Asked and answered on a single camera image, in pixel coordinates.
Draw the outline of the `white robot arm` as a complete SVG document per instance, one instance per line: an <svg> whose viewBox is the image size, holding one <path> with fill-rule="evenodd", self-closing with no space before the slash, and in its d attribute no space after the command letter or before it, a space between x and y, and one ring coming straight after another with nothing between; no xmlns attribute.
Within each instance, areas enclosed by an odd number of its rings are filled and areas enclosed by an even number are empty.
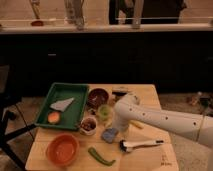
<svg viewBox="0 0 213 171"><path fill-rule="evenodd" d="M129 121L136 120L213 148L213 117L154 109L138 102L139 98L129 93L115 103L113 126L117 130L125 131Z"/></svg>

